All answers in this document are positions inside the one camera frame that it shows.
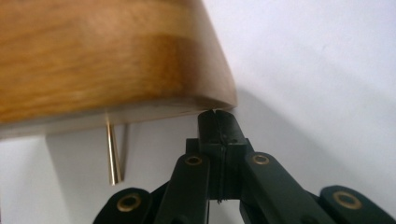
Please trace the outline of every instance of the brass pin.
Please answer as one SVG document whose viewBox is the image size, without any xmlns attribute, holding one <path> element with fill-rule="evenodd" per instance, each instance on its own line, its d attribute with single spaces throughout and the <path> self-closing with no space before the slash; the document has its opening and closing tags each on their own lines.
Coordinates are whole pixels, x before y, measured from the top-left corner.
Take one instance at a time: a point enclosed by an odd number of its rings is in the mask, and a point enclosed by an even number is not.
<svg viewBox="0 0 396 224">
<path fill-rule="evenodd" d="M 119 153 L 117 152 L 116 137 L 113 124 L 107 123 L 107 142 L 108 142 L 108 175 L 110 185 L 115 186 L 122 181 L 120 172 Z"/>
</svg>

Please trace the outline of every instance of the screw hole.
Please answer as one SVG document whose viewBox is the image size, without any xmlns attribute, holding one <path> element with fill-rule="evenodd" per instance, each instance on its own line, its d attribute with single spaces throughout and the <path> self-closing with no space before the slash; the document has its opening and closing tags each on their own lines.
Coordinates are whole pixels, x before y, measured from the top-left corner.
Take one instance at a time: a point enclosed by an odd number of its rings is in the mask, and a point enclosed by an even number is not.
<svg viewBox="0 0 396 224">
<path fill-rule="evenodd" d="M 142 203 L 140 196 L 136 193 L 125 195 L 117 202 L 117 208 L 120 212 L 131 212 Z"/>
<path fill-rule="evenodd" d="M 263 155 L 254 155 L 253 161 L 259 165 L 265 165 L 270 162 L 270 159 L 268 159 L 267 157 L 265 157 Z"/>
<path fill-rule="evenodd" d="M 191 156 L 191 157 L 188 157 L 188 158 L 185 160 L 185 162 L 186 162 L 188 165 L 199 165 L 199 164 L 202 163 L 202 159 L 199 158 L 199 157 L 196 157 L 196 156 Z"/>
</svg>

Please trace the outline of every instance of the white wall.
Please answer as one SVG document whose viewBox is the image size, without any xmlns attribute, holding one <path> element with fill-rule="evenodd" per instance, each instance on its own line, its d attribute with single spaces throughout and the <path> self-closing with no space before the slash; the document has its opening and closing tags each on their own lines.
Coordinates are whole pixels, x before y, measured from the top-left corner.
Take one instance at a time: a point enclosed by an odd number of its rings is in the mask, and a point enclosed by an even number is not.
<svg viewBox="0 0 396 224">
<path fill-rule="evenodd" d="M 396 2 L 205 0 L 254 148 L 306 189 L 345 185 L 396 217 Z M 118 126 L 125 182 L 107 184 L 105 129 L 0 142 L 3 224 L 90 223 L 131 186 L 169 179 L 196 117 Z M 211 223 L 242 223 L 237 202 Z"/>
</svg>

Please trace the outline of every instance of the wooden block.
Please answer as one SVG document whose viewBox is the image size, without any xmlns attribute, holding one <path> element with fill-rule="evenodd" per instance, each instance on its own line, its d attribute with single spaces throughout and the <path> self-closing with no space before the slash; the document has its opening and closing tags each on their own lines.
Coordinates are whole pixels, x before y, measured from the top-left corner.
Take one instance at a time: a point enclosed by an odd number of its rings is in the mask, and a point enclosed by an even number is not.
<svg viewBox="0 0 396 224">
<path fill-rule="evenodd" d="M 199 0 L 0 2 L 0 138 L 235 105 Z"/>
</svg>

